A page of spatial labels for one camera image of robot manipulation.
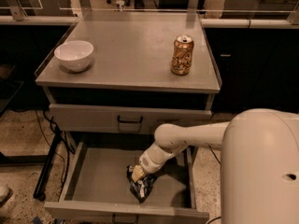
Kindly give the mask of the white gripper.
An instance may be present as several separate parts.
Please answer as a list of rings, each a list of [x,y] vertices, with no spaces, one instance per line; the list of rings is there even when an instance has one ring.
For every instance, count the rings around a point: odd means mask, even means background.
[[[134,182],[142,179],[146,174],[157,173],[161,168],[161,164],[157,164],[150,159],[150,156],[147,153],[143,153],[139,158],[139,164],[133,168],[132,179]]]

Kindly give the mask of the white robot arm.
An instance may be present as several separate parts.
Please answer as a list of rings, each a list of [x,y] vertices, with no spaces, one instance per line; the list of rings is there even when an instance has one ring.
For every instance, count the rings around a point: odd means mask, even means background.
[[[162,124],[133,180],[158,172],[187,147],[221,149],[221,224],[299,224],[299,116],[250,109],[221,123]]]

